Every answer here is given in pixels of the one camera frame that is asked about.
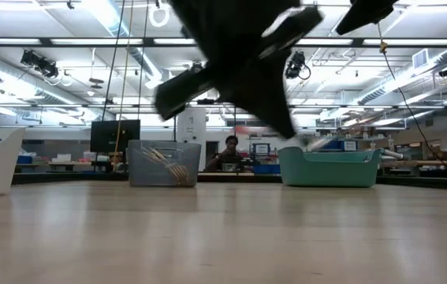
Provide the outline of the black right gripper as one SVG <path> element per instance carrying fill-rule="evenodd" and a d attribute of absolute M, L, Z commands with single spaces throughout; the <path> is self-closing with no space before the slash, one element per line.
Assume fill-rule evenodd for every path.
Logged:
<path fill-rule="evenodd" d="M 207 64 L 155 89 L 155 109 L 167 121 L 215 88 L 222 101 L 246 110 L 285 139 L 296 135 L 283 71 L 292 46 L 319 25 L 323 13 L 297 0 L 175 0 L 170 3 Z"/>

